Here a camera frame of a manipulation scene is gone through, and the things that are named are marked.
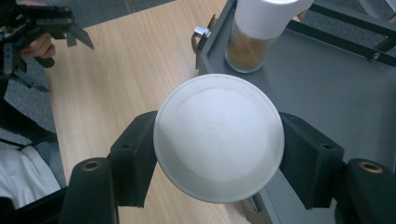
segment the human hand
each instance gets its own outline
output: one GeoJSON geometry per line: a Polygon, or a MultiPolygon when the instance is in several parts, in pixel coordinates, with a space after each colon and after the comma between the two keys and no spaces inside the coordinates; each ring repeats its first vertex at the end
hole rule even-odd
{"type": "MultiPolygon", "coordinates": [[[[30,0],[21,0],[17,2],[19,5],[26,6],[45,6],[43,3],[38,3],[30,0]]],[[[50,38],[47,34],[41,35],[30,45],[21,51],[21,54],[25,57],[41,57],[50,58],[56,54],[55,46],[51,43],[50,38]]]]}

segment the wooden table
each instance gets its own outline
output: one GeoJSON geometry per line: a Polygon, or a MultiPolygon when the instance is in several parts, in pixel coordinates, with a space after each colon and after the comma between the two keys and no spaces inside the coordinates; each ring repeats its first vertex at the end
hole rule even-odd
{"type": "MultiPolygon", "coordinates": [[[[46,71],[66,180],[80,161],[105,157],[138,115],[197,76],[191,35],[225,0],[177,0],[86,29],[95,46],[56,42],[46,71]]],[[[121,223],[248,223],[237,204],[203,203],[177,189],[157,165],[145,208],[120,208],[121,223]]]]}

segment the gray metal tray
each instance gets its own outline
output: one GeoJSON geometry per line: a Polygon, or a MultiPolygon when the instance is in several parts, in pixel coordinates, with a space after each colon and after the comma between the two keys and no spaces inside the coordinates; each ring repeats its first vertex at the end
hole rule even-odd
{"type": "MultiPolygon", "coordinates": [[[[394,170],[396,68],[287,29],[260,70],[238,73],[224,56],[234,9],[230,1],[198,52],[199,73],[241,77],[278,111],[306,120],[343,147],[345,161],[363,158],[394,170]]],[[[333,208],[305,211],[280,172],[261,195],[274,223],[334,223],[333,208]]]]}

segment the white plate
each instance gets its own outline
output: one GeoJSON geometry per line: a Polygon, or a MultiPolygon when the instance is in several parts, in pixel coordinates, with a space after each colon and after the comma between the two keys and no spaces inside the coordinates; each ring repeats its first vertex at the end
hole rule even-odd
{"type": "Polygon", "coordinates": [[[176,88],[154,123],[154,147],[167,177],[201,201],[231,203],[262,189],[278,168],[283,126],[268,97],[228,75],[204,75],[176,88]]]}

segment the metal clamp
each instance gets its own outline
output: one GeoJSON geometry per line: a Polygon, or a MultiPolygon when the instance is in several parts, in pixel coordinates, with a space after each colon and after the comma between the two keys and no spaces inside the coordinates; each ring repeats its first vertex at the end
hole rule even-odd
{"type": "Polygon", "coordinates": [[[205,29],[202,27],[195,27],[194,30],[194,34],[191,37],[191,46],[192,46],[192,50],[194,51],[194,53],[197,53],[198,50],[198,41],[197,38],[203,39],[206,38],[208,39],[210,36],[210,30],[209,29],[205,29]]]}

